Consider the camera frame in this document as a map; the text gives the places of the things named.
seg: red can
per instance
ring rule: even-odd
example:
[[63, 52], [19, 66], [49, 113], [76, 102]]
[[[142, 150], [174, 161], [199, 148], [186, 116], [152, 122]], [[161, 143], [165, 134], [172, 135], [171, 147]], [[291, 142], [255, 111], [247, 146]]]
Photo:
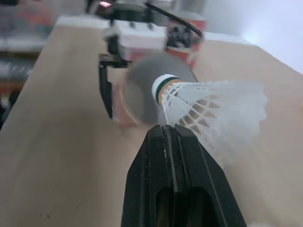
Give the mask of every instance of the red can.
[[[206, 27], [206, 20], [198, 13], [189, 11], [170, 11], [171, 14], [192, 24], [202, 33]], [[198, 59], [198, 52], [204, 36], [199, 37], [185, 25], [170, 19], [167, 25], [167, 52], [178, 56], [185, 61], [193, 70]]]

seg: red light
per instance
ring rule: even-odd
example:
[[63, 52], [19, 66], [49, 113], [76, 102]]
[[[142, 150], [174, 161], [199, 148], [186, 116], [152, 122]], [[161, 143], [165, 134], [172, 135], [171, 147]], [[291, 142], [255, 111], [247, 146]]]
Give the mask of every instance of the red light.
[[105, 7], [105, 8], [108, 8], [108, 7], [110, 7], [112, 4], [111, 4], [110, 2], [108, 2], [108, 1], [101, 1], [101, 2], [99, 3], [99, 5], [100, 5], [100, 6], [103, 6], [103, 7]]

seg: tabletop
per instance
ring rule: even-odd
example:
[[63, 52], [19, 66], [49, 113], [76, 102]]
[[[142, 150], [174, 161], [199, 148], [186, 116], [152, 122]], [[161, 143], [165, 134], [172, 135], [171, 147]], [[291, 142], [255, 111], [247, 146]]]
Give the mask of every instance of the tabletop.
[[[146, 126], [121, 129], [98, 90], [102, 31], [57, 26], [0, 134], [0, 224], [117, 227]], [[199, 81], [265, 84], [259, 150], [224, 169], [247, 223], [303, 225], [303, 75], [253, 45], [206, 41]], [[117, 82], [125, 69], [110, 69]]]

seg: green stripe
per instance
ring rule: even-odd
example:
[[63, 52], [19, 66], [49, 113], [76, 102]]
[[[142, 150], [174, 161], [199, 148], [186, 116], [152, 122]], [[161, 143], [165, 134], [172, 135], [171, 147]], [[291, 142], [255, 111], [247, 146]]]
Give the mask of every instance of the green stripe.
[[165, 80], [163, 80], [157, 87], [157, 92], [156, 92], [156, 100], [157, 103], [159, 104], [159, 93], [162, 90], [162, 88], [164, 87], [164, 85], [166, 85], [168, 82], [175, 80], [175, 79], [179, 79], [178, 77], [169, 77]]

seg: white wall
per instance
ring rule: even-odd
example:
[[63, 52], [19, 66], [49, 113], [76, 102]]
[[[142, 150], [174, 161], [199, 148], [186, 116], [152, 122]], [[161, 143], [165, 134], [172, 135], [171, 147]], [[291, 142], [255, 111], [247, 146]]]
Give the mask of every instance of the white wall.
[[241, 35], [303, 73], [302, 0], [209, 0], [208, 31]]

